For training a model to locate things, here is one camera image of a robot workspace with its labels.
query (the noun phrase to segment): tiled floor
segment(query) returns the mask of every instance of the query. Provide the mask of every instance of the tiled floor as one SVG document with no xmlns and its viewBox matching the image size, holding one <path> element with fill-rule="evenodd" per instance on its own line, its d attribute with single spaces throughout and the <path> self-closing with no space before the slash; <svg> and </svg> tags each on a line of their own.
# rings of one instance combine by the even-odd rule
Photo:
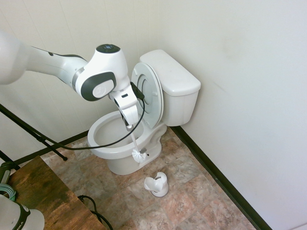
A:
<svg viewBox="0 0 307 230">
<path fill-rule="evenodd" d="M 125 176 L 112 173 L 90 150 L 60 150 L 67 161 L 53 152 L 42 159 L 76 195 L 92 197 L 115 230 L 255 229 L 171 129 L 161 143 L 156 160 Z M 86 138 L 70 145 L 86 146 Z M 143 187 L 157 172 L 164 172 L 170 185 L 162 198 Z"/>
</svg>

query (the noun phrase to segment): wooden tabletop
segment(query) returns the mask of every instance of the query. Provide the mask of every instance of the wooden tabletop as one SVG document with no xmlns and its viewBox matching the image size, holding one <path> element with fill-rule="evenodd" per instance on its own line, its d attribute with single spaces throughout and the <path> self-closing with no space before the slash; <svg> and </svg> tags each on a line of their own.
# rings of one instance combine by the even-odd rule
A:
<svg viewBox="0 0 307 230">
<path fill-rule="evenodd" d="M 40 157 L 16 171 L 8 184 L 18 203 L 43 213 L 44 230 L 106 230 Z"/>
</svg>

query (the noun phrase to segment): white toilet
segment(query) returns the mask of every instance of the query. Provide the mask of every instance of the white toilet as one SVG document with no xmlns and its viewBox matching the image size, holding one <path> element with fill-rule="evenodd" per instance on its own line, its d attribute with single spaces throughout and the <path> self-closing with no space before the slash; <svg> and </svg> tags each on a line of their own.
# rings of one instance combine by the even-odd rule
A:
<svg viewBox="0 0 307 230">
<path fill-rule="evenodd" d="M 109 169 L 119 175 L 133 173 L 157 158 L 161 152 L 160 138 L 166 126 L 180 126 L 192 115 L 201 83 L 182 65 L 163 50 L 144 54 L 133 70 L 131 81 L 145 95 L 145 113 L 133 132 L 138 148 L 145 150 L 146 158 L 137 163 L 132 150 L 132 138 L 107 148 L 92 149 L 98 157 L 107 159 Z M 142 114 L 142 103 L 138 105 Z M 119 111 L 98 119 L 90 128 L 89 146 L 112 143 L 128 134 Z"/>
</svg>

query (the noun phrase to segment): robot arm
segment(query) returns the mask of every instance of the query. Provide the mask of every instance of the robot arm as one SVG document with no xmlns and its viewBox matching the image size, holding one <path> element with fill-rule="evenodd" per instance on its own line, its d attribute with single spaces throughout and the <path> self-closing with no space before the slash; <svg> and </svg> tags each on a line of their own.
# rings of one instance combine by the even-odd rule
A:
<svg viewBox="0 0 307 230">
<path fill-rule="evenodd" d="M 126 59 L 115 45 L 98 46 L 87 62 L 78 55 L 59 55 L 28 46 L 0 30 L 0 84 L 18 80 L 27 70 L 58 77 L 88 101 L 109 94 L 126 125 L 139 119 Z"/>
</svg>

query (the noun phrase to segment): toilet lid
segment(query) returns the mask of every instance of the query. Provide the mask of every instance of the toilet lid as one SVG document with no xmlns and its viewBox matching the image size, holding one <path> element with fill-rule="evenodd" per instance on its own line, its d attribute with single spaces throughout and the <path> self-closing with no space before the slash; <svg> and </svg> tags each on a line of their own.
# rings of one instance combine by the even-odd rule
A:
<svg viewBox="0 0 307 230">
<path fill-rule="evenodd" d="M 149 128 L 153 128 L 163 115 L 163 93 L 161 83 L 149 65 L 138 63 L 132 72 L 132 82 L 144 94 L 145 113 L 144 120 Z M 137 103 L 138 111 L 143 111 L 143 104 L 139 100 Z"/>
</svg>

